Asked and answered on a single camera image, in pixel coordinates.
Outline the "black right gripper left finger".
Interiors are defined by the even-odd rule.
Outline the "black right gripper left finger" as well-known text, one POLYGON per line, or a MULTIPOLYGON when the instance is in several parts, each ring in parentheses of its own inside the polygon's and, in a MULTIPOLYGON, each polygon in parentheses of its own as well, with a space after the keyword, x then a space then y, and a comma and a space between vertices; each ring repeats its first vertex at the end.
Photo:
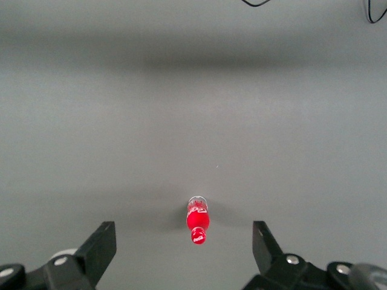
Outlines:
POLYGON ((1 265, 1 289, 96 289, 116 251, 115 222, 105 221, 80 247, 59 251, 34 271, 1 265))

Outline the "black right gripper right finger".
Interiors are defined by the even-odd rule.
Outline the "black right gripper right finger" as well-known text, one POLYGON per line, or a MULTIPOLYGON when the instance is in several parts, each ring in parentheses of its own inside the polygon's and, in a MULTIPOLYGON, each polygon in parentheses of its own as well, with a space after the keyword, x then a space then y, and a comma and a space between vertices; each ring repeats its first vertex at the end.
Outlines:
POLYGON ((252 252, 259 273, 244 289, 359 289, 353 264, 331 262, 320 269, 294 253, 285 253, 264 221, 252 225, 252 252))

